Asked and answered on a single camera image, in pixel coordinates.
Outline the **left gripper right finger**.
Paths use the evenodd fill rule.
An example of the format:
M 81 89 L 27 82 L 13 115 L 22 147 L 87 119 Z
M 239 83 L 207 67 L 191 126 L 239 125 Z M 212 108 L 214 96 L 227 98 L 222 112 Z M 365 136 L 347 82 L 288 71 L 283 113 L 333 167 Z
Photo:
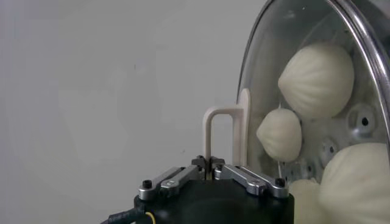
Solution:
M 289 197 L 288 185 L 282 178 L 257 174 L 244 166 L 226 164 L 223 159 L 215 156 L 210 158 L 210 168 L 215 180 L 233 180 L 251 195 L 260 197 L 268 194 L 280 199 Z

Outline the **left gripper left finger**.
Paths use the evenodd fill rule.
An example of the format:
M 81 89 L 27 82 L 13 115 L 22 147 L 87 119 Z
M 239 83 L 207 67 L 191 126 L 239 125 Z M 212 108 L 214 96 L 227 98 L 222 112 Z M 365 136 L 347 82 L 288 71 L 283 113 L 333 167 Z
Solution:
M 154 179 L 143 180 L 138 188 L 138 197 L 143 201 L 152 201 L 160 192 L 167 197 L 177 195 L 190 180 L 204 180 L 207 168 L 207 160 L 199 155 L 192 159 L 188 167 L 172 167 Z

